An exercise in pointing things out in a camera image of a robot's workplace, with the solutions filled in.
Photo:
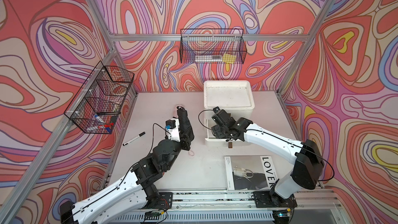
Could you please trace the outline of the black umbrella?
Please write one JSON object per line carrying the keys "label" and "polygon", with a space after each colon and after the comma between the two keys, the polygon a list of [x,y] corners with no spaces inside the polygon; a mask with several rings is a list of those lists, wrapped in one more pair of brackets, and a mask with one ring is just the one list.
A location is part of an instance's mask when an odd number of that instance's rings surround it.
{"label": "black umbrella", "polygon": [[188,112],[184,107],[177,106],[177,115],[179,119],[180,140],[186,142],[187,144],[191,144],[191,142],[194,140],[194,133],[188,117]]}

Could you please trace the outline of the white plastic drawer cabinet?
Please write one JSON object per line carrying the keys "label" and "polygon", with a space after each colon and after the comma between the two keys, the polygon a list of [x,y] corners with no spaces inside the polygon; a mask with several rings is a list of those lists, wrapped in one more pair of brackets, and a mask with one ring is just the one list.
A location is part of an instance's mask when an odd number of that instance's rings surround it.
{"label": "white plastic drawer cabinet", "polygon": [[219,107],[238,120],[250,119],[255,108],[250,83],[246,80],[208,80],[204,83],[204,108],[200,119],[205,124],[205,144],[214,147],[227,147],[226,139],[217,139],[210,128],[216,123],[211,118],[213,109]]}

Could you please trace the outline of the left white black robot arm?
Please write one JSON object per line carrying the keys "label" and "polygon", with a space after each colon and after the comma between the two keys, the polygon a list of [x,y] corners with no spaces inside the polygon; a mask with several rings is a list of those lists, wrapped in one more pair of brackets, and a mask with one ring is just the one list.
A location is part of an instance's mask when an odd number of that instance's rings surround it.
{"label": "left white black robot arm", "polygon": [[67,201],[60,206],[62,224],[108,224],[148,203],[161,202],[154,185],[169,171],[182,150],[189,151],[194,140],[190,124],[179,124],[168,130],[162,140],[145,158],[135,163],[115,183],[82,201]]}

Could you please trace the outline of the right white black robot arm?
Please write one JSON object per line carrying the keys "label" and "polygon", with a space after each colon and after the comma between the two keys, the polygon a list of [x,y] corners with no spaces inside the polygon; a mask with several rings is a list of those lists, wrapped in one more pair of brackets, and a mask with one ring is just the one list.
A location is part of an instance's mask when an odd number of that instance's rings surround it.
{"label": "right white black robot arm", "polygon": [[315,142],[291,140],[268,131],[247,118],[235,120],[231,114],[216,107],[212,110],[211,129],[218,139],[242,141],[263,147],[284,158],[293,169],[278,179],[270,189],[272,198],[288,199],[301,189],[314,190],[325,167]]}

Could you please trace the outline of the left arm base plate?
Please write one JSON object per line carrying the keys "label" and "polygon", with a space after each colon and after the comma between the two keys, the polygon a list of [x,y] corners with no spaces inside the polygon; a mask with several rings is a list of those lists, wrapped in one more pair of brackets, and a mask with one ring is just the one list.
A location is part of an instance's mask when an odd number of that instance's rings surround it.
{"label": "left arm base plate", "polygon": [[146,209],[170,209],[173,204],[172,192],[160,192],[158,196],[149,198],[144,208]]}

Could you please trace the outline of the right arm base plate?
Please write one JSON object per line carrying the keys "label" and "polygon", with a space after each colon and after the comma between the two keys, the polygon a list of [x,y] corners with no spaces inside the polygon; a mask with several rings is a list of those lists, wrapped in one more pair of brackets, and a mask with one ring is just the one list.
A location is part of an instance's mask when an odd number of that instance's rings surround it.
{"label": "right arm base plate", "polygon": [[296,208],[297,202],[294,195],[283,199],[278,194],[271,194],[270,191],[254,191],[251,197],[257,208]]}

